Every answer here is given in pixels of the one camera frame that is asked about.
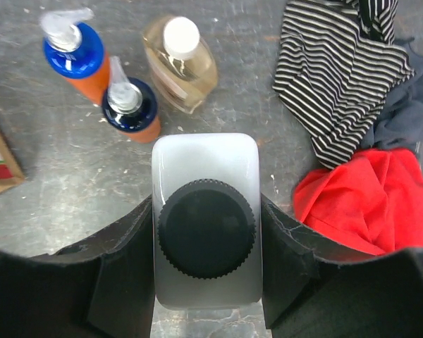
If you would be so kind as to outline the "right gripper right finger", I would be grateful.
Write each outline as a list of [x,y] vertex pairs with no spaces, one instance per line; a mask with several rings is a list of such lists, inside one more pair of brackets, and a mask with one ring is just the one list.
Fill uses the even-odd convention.
[[274,337],[423,337],[423,248],[370,256],[262,198],[263,295]]

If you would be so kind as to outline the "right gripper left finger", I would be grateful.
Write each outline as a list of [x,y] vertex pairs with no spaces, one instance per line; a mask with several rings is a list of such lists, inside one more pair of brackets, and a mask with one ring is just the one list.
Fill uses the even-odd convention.
[[0,251],[0,337],[148,337],[152,200],[55,254]]

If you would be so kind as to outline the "white bottle black cap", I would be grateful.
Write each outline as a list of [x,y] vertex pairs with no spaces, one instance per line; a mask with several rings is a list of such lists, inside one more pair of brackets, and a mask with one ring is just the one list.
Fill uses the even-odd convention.
[[242,133],[175,134],[152,149],[154,282],[171,310],[262,296],[259,152]]

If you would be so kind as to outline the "dark blue small bottle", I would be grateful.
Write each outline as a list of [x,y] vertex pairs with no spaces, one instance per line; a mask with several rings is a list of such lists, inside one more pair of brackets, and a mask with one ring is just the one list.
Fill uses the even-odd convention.
[[161,133],[161,121],[152,88],[142,80],[128,77],[119,57],[110,57],[109,65],[109,84],[102,97],[107,123],[135,142],[155,141]]

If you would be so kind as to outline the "blue-grey cloth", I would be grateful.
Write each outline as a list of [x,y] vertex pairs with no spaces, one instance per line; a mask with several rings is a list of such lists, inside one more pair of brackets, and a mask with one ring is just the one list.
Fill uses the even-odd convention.
[[395,44],[407,51],[415,75],[388,93],[382,112],[361,141],[361,149],[419,152],[423,142],[423,56],[412,49],[413,40],[398,39]]

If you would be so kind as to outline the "striped shirt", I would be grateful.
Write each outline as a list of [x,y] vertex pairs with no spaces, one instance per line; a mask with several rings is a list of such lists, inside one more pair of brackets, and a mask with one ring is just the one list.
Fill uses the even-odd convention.
[[358,1],[289,1],[274,91],[326,168],[347,163],[388,93],[414,75],[407,51],[363,32]]

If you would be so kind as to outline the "clear bottle white cap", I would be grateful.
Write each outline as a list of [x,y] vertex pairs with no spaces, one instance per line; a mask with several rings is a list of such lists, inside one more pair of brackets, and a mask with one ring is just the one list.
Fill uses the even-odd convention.
[[142,33],[152,81],[174,108],[192,114],[218,84],[214,57],[197,25],[164,15]]

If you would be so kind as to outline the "striped dark garment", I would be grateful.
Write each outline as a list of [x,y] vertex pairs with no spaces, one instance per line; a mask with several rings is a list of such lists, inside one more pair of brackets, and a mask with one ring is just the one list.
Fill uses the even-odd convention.
[[393,44],[398,0],[361,0],[358,4],[362,30],[368,38],[376,42]]

